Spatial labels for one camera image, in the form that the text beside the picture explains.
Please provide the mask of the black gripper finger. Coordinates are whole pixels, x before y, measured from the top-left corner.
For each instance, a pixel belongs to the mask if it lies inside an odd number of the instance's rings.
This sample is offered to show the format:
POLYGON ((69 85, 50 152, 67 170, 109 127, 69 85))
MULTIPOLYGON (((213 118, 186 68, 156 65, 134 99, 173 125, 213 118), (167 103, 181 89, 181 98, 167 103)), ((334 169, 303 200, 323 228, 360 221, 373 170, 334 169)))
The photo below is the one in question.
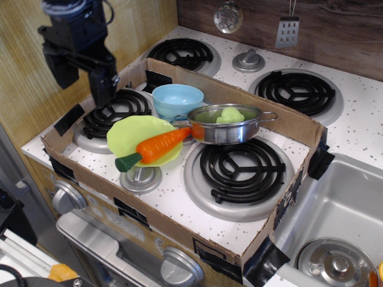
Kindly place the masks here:
POLYGON ((97 65, 88 78, 96 106, 104 107, 116 97, 119 78, 115 66, 97 65))

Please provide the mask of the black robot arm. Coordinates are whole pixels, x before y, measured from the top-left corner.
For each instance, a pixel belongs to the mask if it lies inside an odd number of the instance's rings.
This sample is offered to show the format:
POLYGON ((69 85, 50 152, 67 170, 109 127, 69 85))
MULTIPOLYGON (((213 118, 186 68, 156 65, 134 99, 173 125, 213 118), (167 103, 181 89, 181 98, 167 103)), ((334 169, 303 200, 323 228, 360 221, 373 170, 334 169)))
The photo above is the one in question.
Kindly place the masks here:
POLYGON ((103 1, 42 1, 43 12, 51 26, 40 26, 45 61, 63 89, 87 72, 96 106, 103 107, 116 97, 115 57, 105 46, 107 26, 103 1))

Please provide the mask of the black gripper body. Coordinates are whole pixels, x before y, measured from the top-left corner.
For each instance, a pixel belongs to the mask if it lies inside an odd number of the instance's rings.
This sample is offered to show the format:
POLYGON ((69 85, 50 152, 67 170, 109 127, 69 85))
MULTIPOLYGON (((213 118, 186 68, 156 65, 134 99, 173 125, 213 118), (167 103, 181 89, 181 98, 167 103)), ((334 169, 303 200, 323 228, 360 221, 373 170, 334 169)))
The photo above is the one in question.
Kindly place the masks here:
POLYGON ((79 79, 79 70, 88 74, 97 65, 115 66, 115 58, 104 42, 108 35, 102 11, 82 11, 50 16, 51 26, 40 26, 43 52, 48 67, 61 88, 79 79))

